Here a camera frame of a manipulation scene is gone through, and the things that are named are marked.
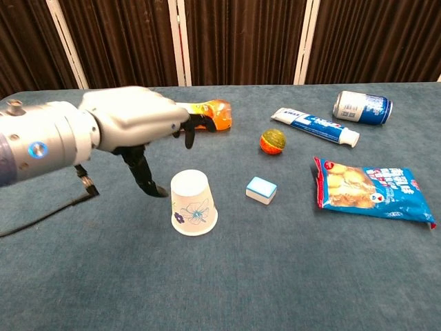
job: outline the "blue and white can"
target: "blue and white can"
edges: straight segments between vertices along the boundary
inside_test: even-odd
[[[391,116],[393,103],[376,95],[342,91],[338,94],[333,114],[338,119],[378,125]]]

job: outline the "white box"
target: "white box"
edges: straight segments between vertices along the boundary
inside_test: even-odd
[[[277,192],[277,185],[269,181],[254,177],[247,185],[245,195],[254,200],[257,200],[265,205],[268,205],[274,198]]]

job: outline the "table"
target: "table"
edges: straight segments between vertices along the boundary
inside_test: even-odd
[[[151,143],[157,184],[203,171],[216,227],[185,237],[170,198],[146,196],[122,158],[94,151],[83,164],[101,195],[0,240],[3,330],[437,330],[441,230],[423,223],[319,210],[313,157],[349,166],[411,168],[441,219],[441,84],[152,88],[175,101],[225,99],[227,132]],[[331,119],[341,90],[394,101],[383,126],[338,121],[360,133],[341,146],[270,119],[290,107]],[[24,104],[84,91],[20,92]],[[259,137],[278,128],[283,153]],[[253,176],[278,184],[268,206],[245,196]],[[29,222],[83,193],[73,168],[0,189],[0,229]]]

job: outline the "toothpaste cap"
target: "toothpaste cap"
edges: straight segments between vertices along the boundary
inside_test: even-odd
[[[360,134],[358,132],[352,131],[348,128],[344,128],[342,130],[342,133],[340,133],[340,138],[338,142],[347,143],[348,145],[351,145],[351,147],[355,147],[359,138]]]

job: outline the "paper cup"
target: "paper cup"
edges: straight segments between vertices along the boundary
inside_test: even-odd
[[[218,220],[208,178],[199,170],[184,170],[171,183],[172,225],[186,236],[209,232]]]

